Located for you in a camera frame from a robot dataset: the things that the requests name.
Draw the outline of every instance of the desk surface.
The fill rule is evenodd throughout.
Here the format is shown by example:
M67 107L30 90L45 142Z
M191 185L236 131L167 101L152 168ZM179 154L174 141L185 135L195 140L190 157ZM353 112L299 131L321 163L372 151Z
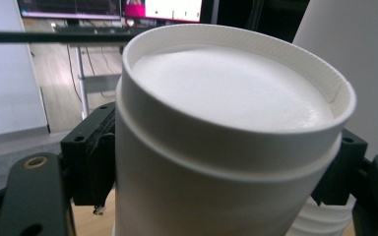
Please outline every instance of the desk surface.
M110 236L115 219L115 191L111 191L106 200L104 215L94 215L92 206L73 206L76 231L78 236ZM352 224L343 236L355 236Z

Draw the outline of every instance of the wooden floor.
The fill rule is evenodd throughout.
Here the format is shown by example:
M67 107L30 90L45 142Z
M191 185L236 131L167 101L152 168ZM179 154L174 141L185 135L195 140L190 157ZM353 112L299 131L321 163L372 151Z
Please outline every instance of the wooden floor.
M51 23L54 22L63 24L51 20L24 20L24 25L26 31L46 32L52 31ZM50 131L72 130L82 121L82 104L75 92L76 86L79 93L76 49L62 43L32 43L30 50ZM122 73L119 47L83 47L81 51L85 76ZM92 112L100 105L114 101L114 92L90 93L88 100Z

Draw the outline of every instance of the metal rod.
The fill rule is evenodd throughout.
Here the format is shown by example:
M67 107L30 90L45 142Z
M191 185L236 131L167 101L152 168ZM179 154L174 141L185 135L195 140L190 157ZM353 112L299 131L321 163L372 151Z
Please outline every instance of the metal rod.
M131 34L94 34L94 33L56 33L56 32L4 32L0 31L0 43L29 42L128 42L137 33Z
M78 59L78 78L79 78L79 88L81 89L81 99L82 99L82 118L85 119L89 115L89 105L88 105L88 94L85 89L85 74L82 64L82 54L81 47L76 47L76 57Z

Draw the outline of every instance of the monitor screen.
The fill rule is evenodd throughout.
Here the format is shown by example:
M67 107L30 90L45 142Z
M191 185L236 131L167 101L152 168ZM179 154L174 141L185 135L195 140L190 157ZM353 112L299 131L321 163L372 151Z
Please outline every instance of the monitor screen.
M120 20L121 0L18 0L25 18Z
M174 22L201 23L206 14L205 6L211 0L122 0L126 18L165 20Z

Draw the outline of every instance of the white paper cup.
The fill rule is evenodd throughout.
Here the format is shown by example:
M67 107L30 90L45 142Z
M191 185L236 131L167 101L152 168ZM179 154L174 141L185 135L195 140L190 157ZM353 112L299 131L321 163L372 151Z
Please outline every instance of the white paper cup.
M353 196L345 206L318 206L309 198L286 236L341 236L352 221L354 204Z
M284 235L355 107L330 65L256 32L153 29L123 53L117 235Z

